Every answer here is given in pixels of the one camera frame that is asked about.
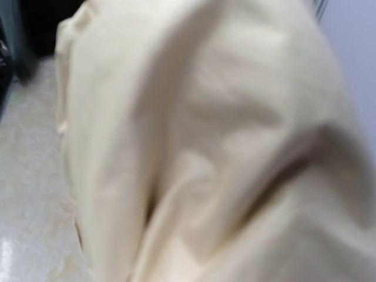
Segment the beige folding umbrella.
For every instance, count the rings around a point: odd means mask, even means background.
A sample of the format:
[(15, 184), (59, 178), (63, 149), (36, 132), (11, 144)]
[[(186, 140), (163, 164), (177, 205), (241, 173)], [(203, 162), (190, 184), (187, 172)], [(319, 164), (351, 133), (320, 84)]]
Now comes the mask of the beige folding umbrella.
[(374, 281), (375, 169), (308, 1), (85, 1), (58, 133), (93, 281)]

